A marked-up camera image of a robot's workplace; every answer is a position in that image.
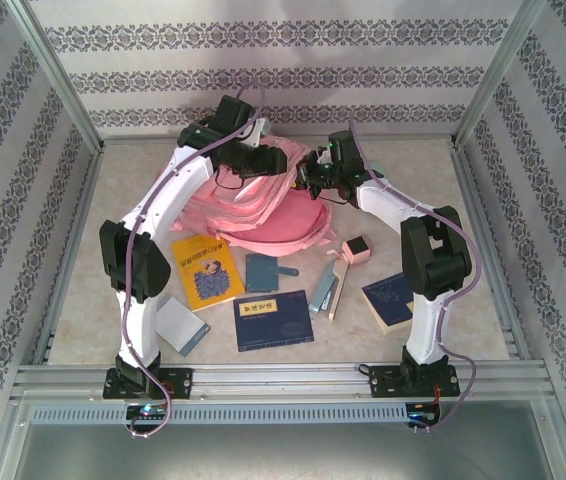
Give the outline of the aluminium cross rail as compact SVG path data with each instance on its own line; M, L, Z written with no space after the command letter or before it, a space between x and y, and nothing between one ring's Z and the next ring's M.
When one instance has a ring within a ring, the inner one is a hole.
M290 138L300 143L311 146L318 146L327 142L328 135L292 135L282 134L282 137ZM105 138L103 147L110 145L136 145L136 144L168 144L175 146L177 144L177 136L115 136ZM361 141L430 141L444 140L451 141L451 134L361 134L358 133L358 139Z

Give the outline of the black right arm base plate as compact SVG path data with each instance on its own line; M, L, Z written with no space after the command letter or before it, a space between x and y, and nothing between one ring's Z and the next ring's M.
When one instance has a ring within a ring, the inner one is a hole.
M407 380L398 365L379 365L369 368L369 384L373 398L434 397L456 398L461 394L454 366L447 365L434 373L421 374Z

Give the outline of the light grey notebook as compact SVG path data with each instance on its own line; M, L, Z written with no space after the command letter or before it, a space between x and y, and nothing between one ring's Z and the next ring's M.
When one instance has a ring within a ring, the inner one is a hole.
M157 304L156 329L172 348L187 357L211 327L176 298L163 295Z

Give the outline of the thin navy blue book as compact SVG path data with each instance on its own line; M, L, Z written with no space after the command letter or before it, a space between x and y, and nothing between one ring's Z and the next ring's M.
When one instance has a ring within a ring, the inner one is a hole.
M239 352L314 341L304 290L236 299L233 310Z

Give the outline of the pink backpack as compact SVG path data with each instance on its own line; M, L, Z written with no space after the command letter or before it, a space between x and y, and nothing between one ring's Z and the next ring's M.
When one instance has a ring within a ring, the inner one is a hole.
M334 241L337 235L331 207L313 200L307 191L293 188L296 166L310 153L310 147L273 135L261 143L286 154L286 173L242 182L221 167L196 191L170 230L223 238L231 246L272 257Z

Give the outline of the yellow paperback book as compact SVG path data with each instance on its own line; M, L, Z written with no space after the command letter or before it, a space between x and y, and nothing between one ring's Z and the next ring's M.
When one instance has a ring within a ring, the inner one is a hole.
M224 239L198 234L172 242L171 251L192 311L233 300L245 293Z

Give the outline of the light-blue slim book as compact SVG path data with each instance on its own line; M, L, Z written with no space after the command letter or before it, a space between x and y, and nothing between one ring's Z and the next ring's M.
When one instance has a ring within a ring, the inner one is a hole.
M329 320L335 319L348 269L349 264L341 259L333 260L326 267L309 302L311 313L326 311Z

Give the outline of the aluminium side rail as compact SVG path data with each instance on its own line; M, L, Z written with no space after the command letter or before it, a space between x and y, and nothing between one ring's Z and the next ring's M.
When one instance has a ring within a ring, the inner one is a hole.
M515 302L508 288L488 218L483 209L467 158L452 143L448 144L448 150L476 243L482 254L484 275L492 292L500 325L506 334L506 345L510 358L533 360L534 355L525 339Z
M101 146L92 156L81 181L79 195L73 210L69 229L64 237L64 248L53 278L52 290L48 296L44 315L37 327L30 350L24 357L24 365L41 365L49 358L57 324L69 288L73 267L78 254L82 232L85 228L95 185L102 163L105 147Z

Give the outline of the thick navy blue book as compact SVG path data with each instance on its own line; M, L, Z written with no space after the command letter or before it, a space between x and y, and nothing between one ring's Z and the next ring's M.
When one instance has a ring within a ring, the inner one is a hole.
M362 295L384 335L411 325L413 291L402 273L364 286Z

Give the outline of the pink cube pencil sharpener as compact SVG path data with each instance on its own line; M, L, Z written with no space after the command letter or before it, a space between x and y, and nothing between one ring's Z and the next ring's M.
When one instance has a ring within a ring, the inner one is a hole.
M330 249L327 255L333 255L348 267L366 263L372 256L372 249L363 235L344 240L340 249Z

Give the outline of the aluminium mounting rail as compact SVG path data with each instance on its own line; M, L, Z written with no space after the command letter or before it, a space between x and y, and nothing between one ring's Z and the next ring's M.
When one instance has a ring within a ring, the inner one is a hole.
M348 363L194 365L192 369L189 392L194 401L265 403L371 398L370 381ZM107 370L104 365L21 367L9 399L100 401ZM468 398L537 400L554 396L554 385L542 361L480 361Z

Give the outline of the teal card holder with strap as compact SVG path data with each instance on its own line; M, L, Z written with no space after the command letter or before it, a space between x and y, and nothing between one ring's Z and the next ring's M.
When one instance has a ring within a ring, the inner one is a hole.
M246 256L246 285L248 293L271 293L279 290L279 277L297 277L299 270L279 266L278 259L258 253Z

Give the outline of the grey metal sheet panel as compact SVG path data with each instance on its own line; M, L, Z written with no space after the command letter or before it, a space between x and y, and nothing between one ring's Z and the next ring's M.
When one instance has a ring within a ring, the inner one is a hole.
M538 440L400 425L37 425L14 480L554 480Z

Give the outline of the aluminium frame post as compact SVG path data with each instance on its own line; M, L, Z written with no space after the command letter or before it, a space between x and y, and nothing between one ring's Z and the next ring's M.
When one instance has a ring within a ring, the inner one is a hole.
M92 153L103 148L97 129L28 0L3 0Z
M522 0L522 3L509 25L502 42L479 83L458 127L451 136L455 149L461 147L472 134L492 95L514 60L522 42L529 34L546 0Z

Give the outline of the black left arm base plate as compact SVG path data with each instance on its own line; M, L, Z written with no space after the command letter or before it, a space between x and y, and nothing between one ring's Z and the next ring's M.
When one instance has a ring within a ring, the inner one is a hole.
M160 367L156 378L168 391L171 399L187 400L191 395L193 370L190 368ZM165 399L162 390L141 370L126 376L116 368L107 371L102 396L104 399Z

